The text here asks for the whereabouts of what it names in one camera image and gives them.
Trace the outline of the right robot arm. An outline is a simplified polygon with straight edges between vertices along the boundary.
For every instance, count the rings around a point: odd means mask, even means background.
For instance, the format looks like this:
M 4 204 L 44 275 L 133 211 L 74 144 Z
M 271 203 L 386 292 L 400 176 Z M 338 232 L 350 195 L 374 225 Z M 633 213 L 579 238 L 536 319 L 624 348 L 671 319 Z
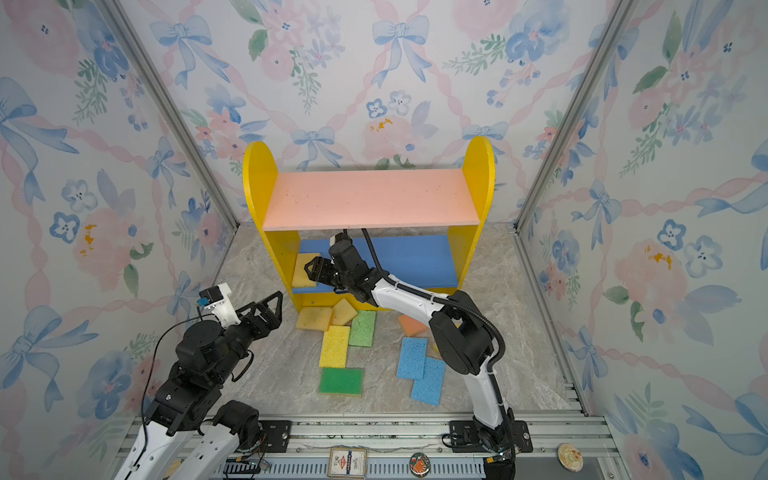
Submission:
M 499 329 L 480 313 L 467 293 L 433 293 L 383 269 L 372 239 L 367 232 L 363 235 L 372 264 L 366 263 L 343 231 L 332 239 L 327 257 L 300 260 L 298 266 L 309 280 L 330 286 L 338 294 L 350 294 L 362 303 L 395 310 L 427 325 L 443 361 L 463 376 L 479 444 L 488 452 L 512 450 L 514 414 L 494 371 L 505 353 Z

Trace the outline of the dark green sponge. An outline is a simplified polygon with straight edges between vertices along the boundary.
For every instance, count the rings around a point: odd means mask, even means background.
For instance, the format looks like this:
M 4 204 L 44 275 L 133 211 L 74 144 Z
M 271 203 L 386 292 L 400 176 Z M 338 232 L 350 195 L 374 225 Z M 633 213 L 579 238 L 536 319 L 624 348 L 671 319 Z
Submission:
M 323 368 L 318 393 L 324 395 L 361 396 L 363 369 Z

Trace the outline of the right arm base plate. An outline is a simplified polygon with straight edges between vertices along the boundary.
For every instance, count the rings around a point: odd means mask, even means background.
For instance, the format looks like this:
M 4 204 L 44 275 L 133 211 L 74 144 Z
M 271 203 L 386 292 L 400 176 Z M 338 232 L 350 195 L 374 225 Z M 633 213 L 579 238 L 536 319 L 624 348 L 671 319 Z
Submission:
M 510 450 L 515 454 L 534 450 L 528 424 L 522 420 L 512 420 L 495 429 L 476 420 L 453 420 L 448 426 L 449 432 L 442 435 L 442 442 L 453 453 L 498 455 Z

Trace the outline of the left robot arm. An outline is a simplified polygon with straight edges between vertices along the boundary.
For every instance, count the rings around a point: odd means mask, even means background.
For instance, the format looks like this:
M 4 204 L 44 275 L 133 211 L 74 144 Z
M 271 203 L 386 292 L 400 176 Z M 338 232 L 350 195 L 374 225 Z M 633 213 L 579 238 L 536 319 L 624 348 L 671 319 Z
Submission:
M 176 361 L 142 413 L 116 478 L 209 479 L 226 463 L 254 474 L 267 454 L 286 452 L 291 421 L 263 421 L 256 408 L 236 400 L 209 413 L 226 381 L 240 380 L 237 365 L 252 365 L 252 344 L 282 323 L 282 292 L 241 308 L 229 295 L 226 284 L 200 292 L 198 320 L 176 346 Z

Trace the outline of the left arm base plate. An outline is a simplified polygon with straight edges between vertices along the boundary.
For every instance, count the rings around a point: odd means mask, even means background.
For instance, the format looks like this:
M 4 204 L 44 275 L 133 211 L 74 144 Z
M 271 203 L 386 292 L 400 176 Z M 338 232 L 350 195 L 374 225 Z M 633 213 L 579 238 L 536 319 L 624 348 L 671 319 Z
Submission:
M 286 453 L 293 423 L 290 420 L 247 420 L 235 432 L 238 454 Z

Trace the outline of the bright yellow sponge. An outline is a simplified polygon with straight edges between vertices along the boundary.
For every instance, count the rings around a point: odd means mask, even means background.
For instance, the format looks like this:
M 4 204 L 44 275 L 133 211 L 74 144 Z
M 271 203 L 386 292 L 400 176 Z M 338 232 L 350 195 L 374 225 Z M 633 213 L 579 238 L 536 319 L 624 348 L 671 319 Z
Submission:
M 320 368 L 343 369 L 346 367 L 350 331 L 348 326 L 331 325 L 328 328 L 323 336 Z

